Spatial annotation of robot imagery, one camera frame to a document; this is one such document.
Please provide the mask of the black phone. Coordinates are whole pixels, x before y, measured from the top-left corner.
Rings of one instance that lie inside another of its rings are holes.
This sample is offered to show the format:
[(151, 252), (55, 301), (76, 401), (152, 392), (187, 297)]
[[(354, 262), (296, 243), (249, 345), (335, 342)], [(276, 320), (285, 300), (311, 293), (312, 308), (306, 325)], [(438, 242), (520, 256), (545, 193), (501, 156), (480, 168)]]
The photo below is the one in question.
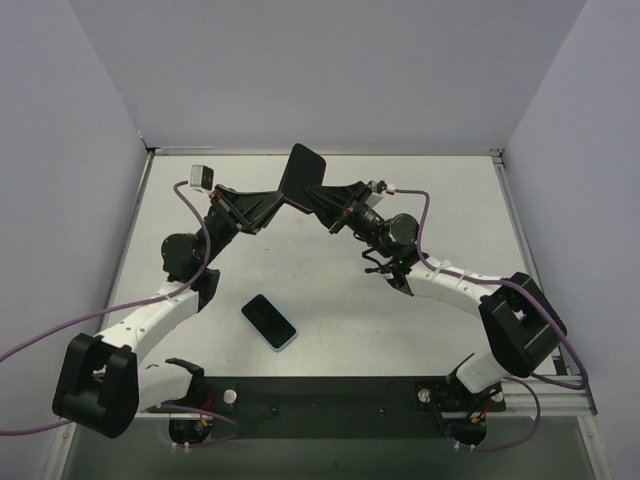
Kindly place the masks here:
[(292, 147), (278, 187), (284, 196), (284, 202), (304, 214), (311, 214), (313, 204), (306, 188), (321, 185), (325, 171), (326, 160), (322, 156), (296, 143)]

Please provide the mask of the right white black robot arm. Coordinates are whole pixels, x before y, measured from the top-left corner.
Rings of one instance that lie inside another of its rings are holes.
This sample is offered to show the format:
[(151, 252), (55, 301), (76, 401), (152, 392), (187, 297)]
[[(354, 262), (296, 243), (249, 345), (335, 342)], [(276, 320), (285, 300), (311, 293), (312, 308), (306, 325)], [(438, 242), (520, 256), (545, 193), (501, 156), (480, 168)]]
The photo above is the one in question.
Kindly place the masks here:
[(531, 276), (485, 276), (438, 261), (421, 248), (422, 220), (408, 213), (385, 218), (376, 212), (376, 203), (394, 192), (387, 184), (315, 185), (305, 192), (312, 212), (330, 233), (349, 228), (381, 256), (371, 270), (392, 288), (481, 320), (488, 349), (472, 354), (453, 372), (469, 393), (478, 394), (508, 376), (531, 376), (565, 338), (565, 325)]

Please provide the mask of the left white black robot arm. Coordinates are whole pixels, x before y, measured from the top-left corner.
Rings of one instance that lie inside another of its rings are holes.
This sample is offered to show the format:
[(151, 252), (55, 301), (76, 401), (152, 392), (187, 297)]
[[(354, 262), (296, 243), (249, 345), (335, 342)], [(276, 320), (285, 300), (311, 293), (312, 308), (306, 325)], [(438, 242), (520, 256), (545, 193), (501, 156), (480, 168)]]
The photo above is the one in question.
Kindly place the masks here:
[(202, 367), (169, 358), (144, 367), (147, 355), (177, 326), (203, 310), (220, 279), (210, 263), (238, 233), (256, 234), (284, 202), (279, 191), (240, 193), (221, 185), (195, 233), (169, 235), (161, 245), (166, 281), (149, 299), (129, 305), (129, 315), (67, 346), (52, 402), (55, 415), (108, 438), (120, 436), (136, 414), (153, 407), (193, 411), (213, 393)]

